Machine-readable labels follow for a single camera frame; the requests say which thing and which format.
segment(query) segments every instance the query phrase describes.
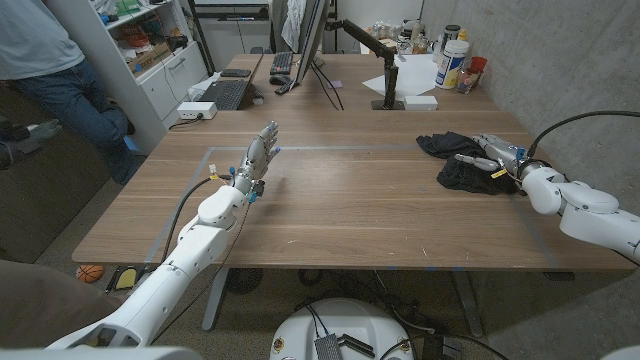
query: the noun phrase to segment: table leg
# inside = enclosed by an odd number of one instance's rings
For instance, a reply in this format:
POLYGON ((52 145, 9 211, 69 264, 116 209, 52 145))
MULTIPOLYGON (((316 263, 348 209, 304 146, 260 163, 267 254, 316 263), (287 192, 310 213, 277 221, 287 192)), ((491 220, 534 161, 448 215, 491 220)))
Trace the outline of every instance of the table leg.
POLYGON ((207 309, 204 311, 204 318, 202 319, 202 329, 204 331, 213 330, 218 308, 222 304, 222 293, 224 292, 224 285, 227 282, 227 274, 229 274, 229 268, 223 266, 211 283, 209 302, 207 303, 207 309))
POLYGON ((466 271, 454 271, 451 274, 453 275, 453 282, 456 285, 458 297, 462 304, 464 317, 467 319, 467 324, 469 325, 469 331, 471 335, 477 338, 482 337, 484 331, 480 323, 480 314, 478 313, 478 306, 476 305, 476 299, 473 295, 473 289, 471 288, 469 274, 466 271))

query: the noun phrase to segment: red cup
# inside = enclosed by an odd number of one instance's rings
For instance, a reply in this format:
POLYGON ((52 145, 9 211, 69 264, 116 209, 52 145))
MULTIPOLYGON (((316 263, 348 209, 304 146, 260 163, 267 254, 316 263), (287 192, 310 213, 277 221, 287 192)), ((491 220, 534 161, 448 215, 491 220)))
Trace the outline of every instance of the red cup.
POLYGON ((480 56, 474 56, 471 58, 471 65, 469 68, 482 71, 484 70, 485 65, 487 65, 487 59, 480 56))

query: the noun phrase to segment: monitor arm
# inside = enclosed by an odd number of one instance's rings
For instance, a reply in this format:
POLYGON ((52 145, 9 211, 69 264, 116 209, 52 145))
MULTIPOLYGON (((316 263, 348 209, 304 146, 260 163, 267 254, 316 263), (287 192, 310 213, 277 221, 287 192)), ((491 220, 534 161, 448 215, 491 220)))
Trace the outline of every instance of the monitor arm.
POLYGON ((353 22, 344 19, 325 25, 325 30, 333 31, 344 29, 344 31, 369 48, 377 57, 384 59, 384 100, 371 101, 373 110, 404 110, 404 104, 396 101, 396 82, 398 80, 398 67, 394 64, 395 53, 373 36, 360 28, 353 22))

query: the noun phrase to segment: white cylinder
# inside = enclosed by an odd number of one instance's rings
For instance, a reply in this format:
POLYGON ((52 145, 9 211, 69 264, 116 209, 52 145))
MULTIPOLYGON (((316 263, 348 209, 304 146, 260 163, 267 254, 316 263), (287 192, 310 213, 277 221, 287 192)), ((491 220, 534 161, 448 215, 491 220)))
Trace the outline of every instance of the white cylinder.
POLYGON ((458 70, 464 62, 469 50, 469 43, 462 40, 449 40, 442 53, 442 61, 438 64, 436 86, 442 89, 453 89, 458 81, 458 70))

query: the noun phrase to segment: laptop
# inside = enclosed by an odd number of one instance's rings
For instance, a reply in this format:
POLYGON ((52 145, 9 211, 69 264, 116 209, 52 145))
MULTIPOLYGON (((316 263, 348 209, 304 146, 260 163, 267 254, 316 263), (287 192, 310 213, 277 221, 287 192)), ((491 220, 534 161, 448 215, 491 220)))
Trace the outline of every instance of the laptop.
POLYGON ((218 110, 244 110, 253 104, 253 98, 257 91, 253 86, 253 78, 256 70, 260 66, 262 56, 258 60, 256 68, 253 69, 249 81, 246 80, 224 80, 216 81, 209 85, 207 91, 202 94, 199 102, 214 102, 218 110))

